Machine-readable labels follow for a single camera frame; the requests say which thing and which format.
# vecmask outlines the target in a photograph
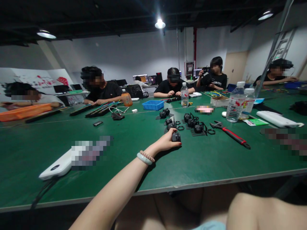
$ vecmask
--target door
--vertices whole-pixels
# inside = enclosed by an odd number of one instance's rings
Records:
[[[224,74],[227,75],[228,84],[237,84],[238,81],[246,81],[243,78],[248,51],[238,53],[227,53]]]

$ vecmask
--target water bottle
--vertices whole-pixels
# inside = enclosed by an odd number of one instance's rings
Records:
[[[244,93],[245,93],[245,102],[243,104],[243,110],[240,116],[240,120],[246,120],[249,118],[249,114],[252,111],[255,102],[255,89],[247,88],[244,90]]]
[[[237,122],[242,113],[243,103],[245,101],[244,85],[244,81],[239,81],[237,87],[230,94],[226,113],[226,120],[229,122]]]
[[[181,87],[181,105],[183,108],[189,107],[189,89],[186,86],[186,82],[182,83]]]

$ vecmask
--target black t-shirt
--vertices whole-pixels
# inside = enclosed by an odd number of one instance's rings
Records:
[[[259,77],[257,77],[257,79],[255,80],[255,82],[253,83],[253,86],[256,86],[256,82],[259,81],[261,78],[261,75]],[[279,76],[279,77],[276,77],[274,80],[271,80],[269,77],[268,77],[268,73],[266,74],[265,76],[265,79],[264,81],[278,81],[278,80],[281,80],[281,79],[285,79],[286,77],[285,76]]]
[[[172,87],[172,85],[169,83],[168,80],[162,81],[158,88],[155,90],[155,93],[169,93],[170,91],[174,91],[175,93],[180,92],[182,83],[185,82],[184,80],[180,79],[180,82],[175,87]],[[193,88],[190,84],[186,84],[187,88]]]
[[[86,99],[94,102],[98,99],[110,99],[122,95],[122,89],[117,84],[113,83],[107,83],[104,89],[101,89],[100,87],[92,87],[90,92],[91,93],[86,97]]]
[[[208,73],[208,74],[211,75],[213,84],[215,84],[216,86],[220,88],[226,89],[227,87],[227,75],[226,74],[223,74],[223,73],[221,75],[217,75],[214,73]],[[201,86],[204,85],[202,81],[204,81],[204,77],[201,79]]]

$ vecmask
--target cardboard box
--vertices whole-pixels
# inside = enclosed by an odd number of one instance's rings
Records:
[[[217,107],[228,106],[229,98],[228,97],[212,97],[210,103]]]

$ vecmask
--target white device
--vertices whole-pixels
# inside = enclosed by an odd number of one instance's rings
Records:
[[[43,171],[39,178],[48,180],[52,177],[64,176],[71,169],[71,149],[68,150],[63,156],[57,159],[45,171]]]
[[[195,95],[195,96],[201,96],[201,93],[199,93],[199,92],[194,92],[193,95]]]
[[[298,123],[291,121],[278,113],[270,111],[258,111],[256,115],[272,123],[273,125],[276,125],[279,128],[296,128],[298,126]]]

